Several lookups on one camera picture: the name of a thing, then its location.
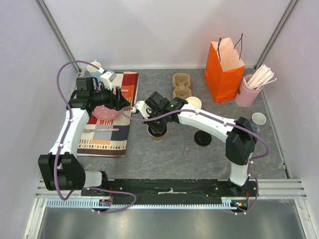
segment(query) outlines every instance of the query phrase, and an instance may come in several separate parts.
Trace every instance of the metal corner post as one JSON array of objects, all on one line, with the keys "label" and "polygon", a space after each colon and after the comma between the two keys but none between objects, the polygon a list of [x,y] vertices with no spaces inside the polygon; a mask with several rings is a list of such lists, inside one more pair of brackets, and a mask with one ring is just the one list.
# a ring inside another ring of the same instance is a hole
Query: metal corner post
[{"label": "metal corner post", "polygon": [[283,30],[288,18],[292,14],[292,12],[295,9],[295,7],[297,6],[298,2],[299,2],[299,0],[290,0],[290,2],[288,3],[288,6],[286,7],[285,12],[283,13],[282,17],[280,18],[273,34],[271,35],[270,39],[268,40],[267,45],[265,46],[263,52],[261,53],[256,65],[255,65],[255,67],[254,67],[255,69],[258,69],[263,64],[264,60],[266,59],[268,53],[270,52],[271,48],[273,47],[274,43],[276,42],[279,34]]},{"label": "metal corner post", "polygon": [[[58,25],[56,24],[48,6],[46,5],[44,0],[35,0],[36,4],[38,5],[40,11],[42,12],[43,17],[45,18],[45,20],[47,21],[47,23],[49,24],[53,34],[55,35],[57,41],[59,42],[60,46],[62,47],[64,53],[66,54],[66,56],[68,57],[69,61],[74,61],[75,58],[68,46],[68,44],[66,43]],[[72,64],[74,70],[76,71],[77,74],[80,74],[81,72],[81,68],[79,67],[79,65],[77,63],[73,63]]]}]

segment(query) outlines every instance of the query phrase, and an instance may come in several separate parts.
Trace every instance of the striped cloth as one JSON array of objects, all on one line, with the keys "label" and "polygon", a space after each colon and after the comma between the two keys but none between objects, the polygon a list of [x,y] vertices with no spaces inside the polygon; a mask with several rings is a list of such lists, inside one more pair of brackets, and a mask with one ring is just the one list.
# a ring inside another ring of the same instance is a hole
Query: striped cloth
[{"label": "striped cloth", "polygon": [[[127,92],[122,92],[122,94],[133,106],[139,75],[136,72],[116,72],[116,74],[117,76],[112,85],[120,86],[122,90],[128,90]],[[127,110],[126,114],[131,115],[131,112]],[[120,115],[117,119],[105,121],[91,115],[89,122],[84,128],[119,128],[120,130],[83,133],[79,142],[77,155],[100,157],[119,157],[125,155],[130,128],[130,120],[128,118]]]}]

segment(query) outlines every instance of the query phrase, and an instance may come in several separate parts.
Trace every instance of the bag handle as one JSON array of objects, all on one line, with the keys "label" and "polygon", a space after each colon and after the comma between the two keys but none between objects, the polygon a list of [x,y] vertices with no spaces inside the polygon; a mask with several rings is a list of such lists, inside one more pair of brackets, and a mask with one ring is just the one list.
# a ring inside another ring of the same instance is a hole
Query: bag handle
[{"label": "bag handle", "polygon": [[220,55],[219,55],[219,45],[220,45],[220,43],[221,43],[221,37],[219,38],[218,46],[217,46],[217,50],[216,50],[216,52],[218,52],[219,62],[220,62]]},{"label": "bag handle", "polygon": [[234,49],[235,49],[235,47],[236,47],[236,45],[238,44],[238,42],[241,40],[241,49],[240,49],[240,55],[239,55],[239,60],[240,60],[240,57],[241,57],[241,53],[242,53],[242,51],[243,51],[243,34],[241,34],[241,37],[240,37],[240,39],[237,41],[237,43],[234,45]]}]

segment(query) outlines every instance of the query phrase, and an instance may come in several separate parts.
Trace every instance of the pink bucket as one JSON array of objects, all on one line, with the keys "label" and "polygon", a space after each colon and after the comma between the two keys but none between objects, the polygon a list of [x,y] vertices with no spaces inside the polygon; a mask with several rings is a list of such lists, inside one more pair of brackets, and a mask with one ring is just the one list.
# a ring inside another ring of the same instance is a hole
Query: pink bucket
[{"label": "pink bucket", "polygon": [[[246,82],[248,82],[252,76],[253,75],[245,76],[244,78]],[[255,98],[258,96],[259,92],[261,92],[261,90],[263,89],[263,87],[264,86],[262,86],[262,88],[258,90],[252,90],[249,89],[242,81],[235,96],[236,104],[238,104],[241,107],[250,107],[253,104]]]}]

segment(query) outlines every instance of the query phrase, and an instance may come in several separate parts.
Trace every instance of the gift bag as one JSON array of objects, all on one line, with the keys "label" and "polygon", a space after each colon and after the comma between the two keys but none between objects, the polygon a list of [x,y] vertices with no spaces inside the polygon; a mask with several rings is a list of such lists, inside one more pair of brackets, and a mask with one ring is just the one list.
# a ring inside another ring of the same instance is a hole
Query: gift bag
[{"label": "gift bag", "polygon": [[[239,41],[240,54],[235,49]],[[243,34],[239,41],[234,45],[228,37],[210,44],[204,78],[215,103],[235,98],[245,68],[245,63],[240,59]]]}]

